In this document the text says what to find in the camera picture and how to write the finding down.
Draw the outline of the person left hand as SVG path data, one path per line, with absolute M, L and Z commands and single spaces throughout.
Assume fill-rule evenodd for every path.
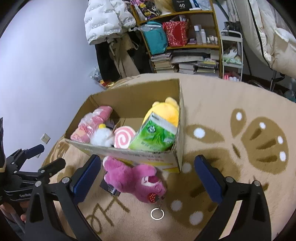
M 24 201 L 24 202 L 21 202 L 19 203 L 20 206 L 22 207 L 23 210 L 27 209 L 27 207 L 29 206 L 29 201 Z M 3 203 L 1 205 L 1 211 L 2 213 L 7 217 L 7 218 L 12 218 L 12 214 L 16 214 L 16 211 L 15 209 L 9 204 L 9 203 Z M 26 216 L 26 213 L 23 213 L 21 216 L 20 216 L 20 219 L 23 221 L 23 222 L 26 222 L 26 219 L 27 219 L 27 216 Z

